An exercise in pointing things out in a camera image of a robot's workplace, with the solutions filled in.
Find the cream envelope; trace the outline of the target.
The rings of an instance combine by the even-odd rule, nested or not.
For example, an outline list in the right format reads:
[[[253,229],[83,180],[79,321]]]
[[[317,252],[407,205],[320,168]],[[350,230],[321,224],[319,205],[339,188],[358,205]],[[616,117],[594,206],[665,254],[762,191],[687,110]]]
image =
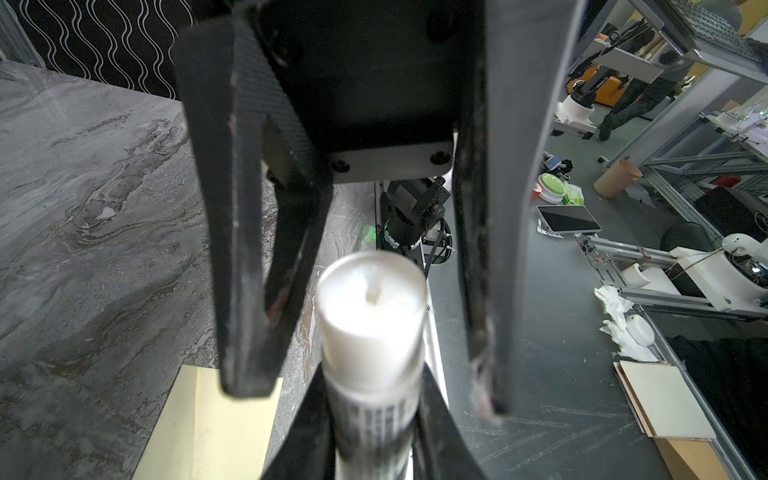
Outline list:
[[[265,398],[224,393],[220,372],[183,365],[133,474],[135,479],[258,479],[282,389]]]

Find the white glue stick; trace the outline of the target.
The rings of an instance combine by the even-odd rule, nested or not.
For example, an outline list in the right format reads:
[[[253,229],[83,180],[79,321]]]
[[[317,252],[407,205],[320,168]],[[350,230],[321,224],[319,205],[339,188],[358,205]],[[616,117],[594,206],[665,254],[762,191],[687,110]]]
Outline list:
[[[427,284],[394,253],[333,263],[315,304],[339,479],[402,479],[422,389]]]

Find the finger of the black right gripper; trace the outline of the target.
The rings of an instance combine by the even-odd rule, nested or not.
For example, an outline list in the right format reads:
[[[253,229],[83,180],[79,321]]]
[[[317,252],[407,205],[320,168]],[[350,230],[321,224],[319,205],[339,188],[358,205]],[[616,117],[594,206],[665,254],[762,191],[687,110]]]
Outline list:
[[[532,187],[584,10],[581,1],[468,6],[453,195],[471,397],[482,417],[508,416],[516,398]]]
[[[264,397],[301,316],[332,176],[256,15],[202,22],[174,53],[208,220],[221,384],[236,398]]]

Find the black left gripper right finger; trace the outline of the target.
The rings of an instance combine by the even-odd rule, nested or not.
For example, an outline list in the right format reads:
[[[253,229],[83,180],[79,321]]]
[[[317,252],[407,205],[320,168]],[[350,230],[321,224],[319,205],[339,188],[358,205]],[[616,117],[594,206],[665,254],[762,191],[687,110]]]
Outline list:
[[[413,439],[414,478],[485,479],[426,363],[421,380]]]

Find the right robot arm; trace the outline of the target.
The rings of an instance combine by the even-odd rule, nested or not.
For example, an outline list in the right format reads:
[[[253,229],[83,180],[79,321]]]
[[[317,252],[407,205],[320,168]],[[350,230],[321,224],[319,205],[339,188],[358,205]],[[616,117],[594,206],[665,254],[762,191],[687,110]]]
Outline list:
[[[209,225],[221,382],[267,395],[333,187],[386,181],[382,232],[414,245],[453,175],[477,400],[516,400],[531,184],[581,1],[237,1],[172,52]]]

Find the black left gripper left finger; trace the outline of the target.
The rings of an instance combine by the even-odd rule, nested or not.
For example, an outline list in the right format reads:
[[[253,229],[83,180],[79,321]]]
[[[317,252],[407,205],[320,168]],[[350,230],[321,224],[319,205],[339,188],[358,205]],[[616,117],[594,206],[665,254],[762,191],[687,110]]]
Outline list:
[[[333,415],[319,364],[282,446],[261,478],[334,479],[335,454]]]

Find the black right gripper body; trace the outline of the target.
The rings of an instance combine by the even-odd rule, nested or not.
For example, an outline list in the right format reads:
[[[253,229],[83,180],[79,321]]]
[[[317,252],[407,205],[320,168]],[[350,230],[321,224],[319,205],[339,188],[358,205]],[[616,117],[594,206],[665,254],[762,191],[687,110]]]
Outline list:
[[[483,2],[249,1],[239,11],[335,182],[452,169]]]

